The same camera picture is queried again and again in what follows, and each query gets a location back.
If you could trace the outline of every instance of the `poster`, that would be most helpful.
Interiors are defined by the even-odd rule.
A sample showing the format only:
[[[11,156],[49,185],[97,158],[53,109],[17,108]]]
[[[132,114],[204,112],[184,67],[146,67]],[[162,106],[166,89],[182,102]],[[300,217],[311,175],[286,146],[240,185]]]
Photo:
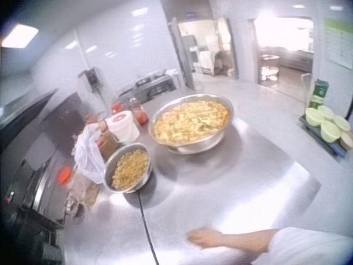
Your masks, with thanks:
[[[353,69],[353,24],[325,18],[326,59]]]

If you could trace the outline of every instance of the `doorway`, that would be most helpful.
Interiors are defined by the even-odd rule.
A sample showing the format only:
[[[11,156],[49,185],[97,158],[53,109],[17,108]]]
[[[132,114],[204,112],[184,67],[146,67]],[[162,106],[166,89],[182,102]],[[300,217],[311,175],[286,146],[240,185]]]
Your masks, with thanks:
[[[312,73],[312,20],[263,17],[253,23],[258,82],[304,102],[308,92],[301,83],[301,75]]]
[[[177,26],[177,30],[171,32],[173,39],[179,39],[183,47],[178,46],[178,41],[174,45],[178,53],[183,53],[178,55],[181,68],[190,71],[193,89],[237,79],[234,46],[226,19],[178,22],[174,18],[170,24]]]

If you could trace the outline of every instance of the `large metal bowl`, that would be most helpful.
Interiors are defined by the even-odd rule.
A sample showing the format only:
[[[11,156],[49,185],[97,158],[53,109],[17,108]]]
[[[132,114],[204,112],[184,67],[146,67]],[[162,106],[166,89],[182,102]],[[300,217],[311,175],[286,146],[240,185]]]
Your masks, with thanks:
[[[111,186],[112,183],[112,177],[115,173],[116,170],[116,165],[119,159],[126,153],[131,152],[133,150],[140,149],[144,152],[147,153],[148,155],[148,166],[145,171],[145,173],[141,176],[140,180],[136,182],[135,185],[130,187],[129,189],[126,190],[116,190]],[[108,190],[114,193],[133,193],[137,191],[138,189],[142,188],[143,185],[146,184],[146,182],[149,179],[149,176],[151,175],[152,172],[152,164],[151,164],[151,154],[147,150],[147,147],[141,143],[134,143],[130,145],[126,145],[119,150],[117,150],[114,154],[111,155],[109,160],[105,164],[105,171],[104,171],[104,181],[103,184],[107,187]]]
[[[153,126],[156,120],[165,112],[176,107],[177,105],[185,102],[195,101],[195,100],[213,100],[223,104],[227,108],[230,114],[227,124],[225,124],[222,128],[220,128],[219,131],[216,132],[215,134],[207,136],[203,139],[199,139],[197,141],[189,142],[187,144],[170,145],[170,144],[166,144],[165,142],[158,141],[153,133]],[[204,152],[216,146],[222,140],[224,136],[224,130],[232,122],[233,117],[234,117],[233,105],[228,99],[218,95],[207,94],[207,93],[192,94],[192,95],[188,95],[188,96],[173,100],[169,102],[167,105],[160,108],[159,111],[157,111],[153,116],[152,122],[149,123],[148,131],[151,137],[156,142],[158,142],[161,145],[166,145],[168,149],[171,150],[172,152],[178,153],[181,155],[192,155],[195,153]]]

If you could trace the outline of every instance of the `cooked food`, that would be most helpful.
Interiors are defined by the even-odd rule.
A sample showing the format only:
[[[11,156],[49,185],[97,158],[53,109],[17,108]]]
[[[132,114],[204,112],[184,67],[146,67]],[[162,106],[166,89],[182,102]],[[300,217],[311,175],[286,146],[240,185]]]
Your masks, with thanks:
[[[228,109],[214,100],[181,103],[161,115],[153,127],[160,142],[187,144],[215,134],[229,119]]]
[[[111,186],[116,190],[131,188],[147,170],[148,155],[142,150],[124,154],[117,162]]]

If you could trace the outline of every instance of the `white sleeve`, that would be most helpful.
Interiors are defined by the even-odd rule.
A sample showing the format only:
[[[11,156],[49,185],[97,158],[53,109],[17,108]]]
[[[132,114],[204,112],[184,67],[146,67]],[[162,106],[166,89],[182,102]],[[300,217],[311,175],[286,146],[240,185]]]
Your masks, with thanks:
[[[288,227],[277,232],[269,246],[275,265],[341,265],[353,255],[353,238]]]

